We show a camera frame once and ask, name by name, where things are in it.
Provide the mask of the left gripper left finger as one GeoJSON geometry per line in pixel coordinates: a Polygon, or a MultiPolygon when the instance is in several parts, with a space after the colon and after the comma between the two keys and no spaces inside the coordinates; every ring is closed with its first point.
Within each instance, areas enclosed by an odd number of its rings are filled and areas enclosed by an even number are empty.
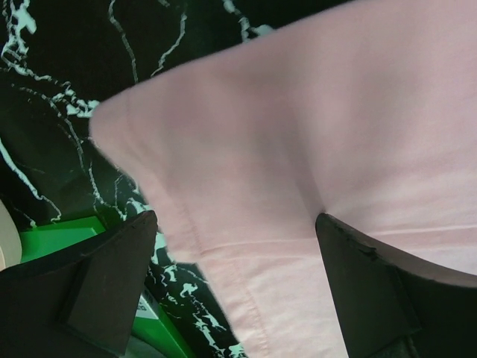
{"type": "Polygon", "coordinates": [[[145,211],[1,271],[1,356],[123,356],[156,233],[145,211]]]}

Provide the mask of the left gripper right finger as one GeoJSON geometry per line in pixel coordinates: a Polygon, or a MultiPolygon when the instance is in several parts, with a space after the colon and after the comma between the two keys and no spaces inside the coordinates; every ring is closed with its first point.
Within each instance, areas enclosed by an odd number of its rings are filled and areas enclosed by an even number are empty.
{"type": "Polygon", "coordinates": [[[349,357],[475,357],[476,276],[369,237],[325,213],[315,222],[349,357]]]}

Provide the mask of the pink t shirt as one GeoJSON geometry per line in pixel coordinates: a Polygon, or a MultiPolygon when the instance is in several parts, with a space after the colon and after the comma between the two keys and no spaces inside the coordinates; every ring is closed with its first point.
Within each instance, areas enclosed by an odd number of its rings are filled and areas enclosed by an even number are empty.
{"type": "Polygon", "coordinates": [[[476,272],[476,3],[352,1],[100,104],[98,150],[249,357],[345,357],[326,212],[476,272]]]}

